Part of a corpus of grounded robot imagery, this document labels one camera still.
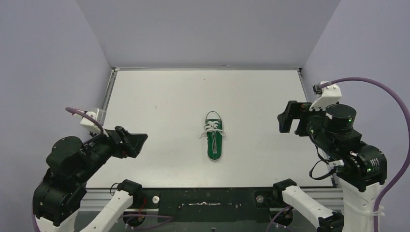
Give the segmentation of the green canvas sneaker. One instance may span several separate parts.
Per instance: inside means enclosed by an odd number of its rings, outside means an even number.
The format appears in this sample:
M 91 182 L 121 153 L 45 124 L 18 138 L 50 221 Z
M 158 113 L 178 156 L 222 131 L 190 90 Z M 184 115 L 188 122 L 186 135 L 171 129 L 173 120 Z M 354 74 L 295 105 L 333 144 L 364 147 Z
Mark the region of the green canvas sneaker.
M 211 119 L 220 119 L 220 115 L 216 111 L 210 111 L 205 117 L 205 122 Z M 210 132 L 207 134 L 207 156 L 212 161 L 218 161 L 222 156 L 222 142 L 223 138 L 217 132 Z

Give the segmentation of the white shoelace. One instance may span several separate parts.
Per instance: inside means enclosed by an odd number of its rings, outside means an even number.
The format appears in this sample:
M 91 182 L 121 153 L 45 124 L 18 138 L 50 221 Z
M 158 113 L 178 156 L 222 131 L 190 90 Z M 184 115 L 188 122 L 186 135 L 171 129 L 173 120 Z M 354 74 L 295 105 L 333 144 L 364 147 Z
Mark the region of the white shoelace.
M 223 130 L 223 123 L 220 119 L 211 119 L 205 122 L 204 132 L 201 134 L 200 138 L 206 137 L 210 132 L 217 132 L 222 137 L 226 136 L 225 131 Z

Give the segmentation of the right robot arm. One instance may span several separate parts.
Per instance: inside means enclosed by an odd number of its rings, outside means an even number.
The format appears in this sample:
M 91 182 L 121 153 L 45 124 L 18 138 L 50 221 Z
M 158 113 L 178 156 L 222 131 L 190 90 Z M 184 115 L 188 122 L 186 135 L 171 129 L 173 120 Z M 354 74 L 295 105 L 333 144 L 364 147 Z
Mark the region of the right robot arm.
M 308 137 L 318 151 L 328 155 L 329 175 L 336 175 L 342 188 L 343 212 L 321 205 L 291 179 L 273 185 L 273 203 L 297 210 L 319 232 L 372 232 L 381 215 L 375 202 L 387 177 L 387 159 L 354 129 L 354 108 L 340 103 L 321 110 L 311 110 L 311 106 L 289 101 L 278 115 L 279 131 L 288 133 L 297 119 L 295 134 Z

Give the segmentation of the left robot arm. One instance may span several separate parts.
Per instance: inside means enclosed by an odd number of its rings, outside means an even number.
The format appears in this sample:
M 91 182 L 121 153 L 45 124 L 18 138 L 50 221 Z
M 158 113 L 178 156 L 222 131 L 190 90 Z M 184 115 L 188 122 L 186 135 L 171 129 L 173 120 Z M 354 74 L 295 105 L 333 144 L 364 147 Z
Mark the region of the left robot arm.
M 37 232 L 72 232 L 85 197 L 86 183 L 112 158 L 136 158 L 148 139 L 121 126 L 83 142 L 68 136 L 55 142 L 46 158 L 48 169 L 32 198 Z

